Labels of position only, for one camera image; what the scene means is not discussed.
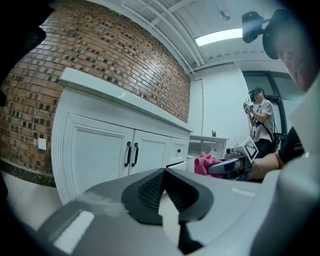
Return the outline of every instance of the white cabinet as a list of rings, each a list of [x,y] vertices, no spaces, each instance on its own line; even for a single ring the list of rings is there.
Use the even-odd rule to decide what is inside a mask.
[[[129,175],[165,168],[168,164],[170,141],[171,138],[167,136],[135,130]]]
[[[53,122],[51,159],[63,204],[102,182],[179,163],[176,168],[185,168],[189,125],[89,74],[66,68],[60,81],[64,91]]]
[[[71,196],[128,175],[125,166],[134,130],[69,113],[63,136],[63,166]]]
[[[169,168],[173,168],[173,169],[179,169],[182,171],[185,171],[187,167],[187,162],[181,162],[175,165],[171,165]]]

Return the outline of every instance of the white table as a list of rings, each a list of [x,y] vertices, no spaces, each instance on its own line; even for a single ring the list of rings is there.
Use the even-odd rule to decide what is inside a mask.
[[[220,158],[224,158],[225,152],[226,152],[226,147],[227,147],[227,141],[229,140],[229,138],[190,135],[190,140],[201,141],[201,150],[202,151],[204,149],[204,142],[222,143]]]

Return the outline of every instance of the person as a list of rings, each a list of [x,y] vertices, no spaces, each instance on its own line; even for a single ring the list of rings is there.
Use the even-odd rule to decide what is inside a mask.
[[[265,99],[265,92],[261,87],[254,88],[252,94],[259,107],[257,112],[253,109],[247,111],[247,115],[252,127],[255,126],[253,141],[259,150],[256,158],[263,158],[274,152],[274,108],[272,103]]]
[[[276,10],[265,28],[263,39],[265,53],[272,59],[280,59],[294,83],[305,92],[318,83],[319,59],[304,26],[288,10]],[[281,169],[290,160],[301,156],[304,149],[294,128],[286,136],[285,143],[276,153],[255,159],[247,179],[263,179],[273,170]]]

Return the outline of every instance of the fluorescent light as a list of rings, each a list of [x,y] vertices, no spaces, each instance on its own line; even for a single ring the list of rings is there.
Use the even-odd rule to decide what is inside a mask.
[[[211,34],[206,34],[195,39],[198,46],[204,46],[210,43],[233,39],[242,38],[242,28],[229,29],[224,31],[219,31]]]

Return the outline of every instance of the door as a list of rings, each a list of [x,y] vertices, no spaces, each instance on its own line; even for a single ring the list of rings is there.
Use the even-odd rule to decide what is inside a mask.
[[[135,130],[129,175],[167,166],[171,138]]]
[[[63,168],[71,198],[128,175],[134,129],[69,113],[64,130]]]

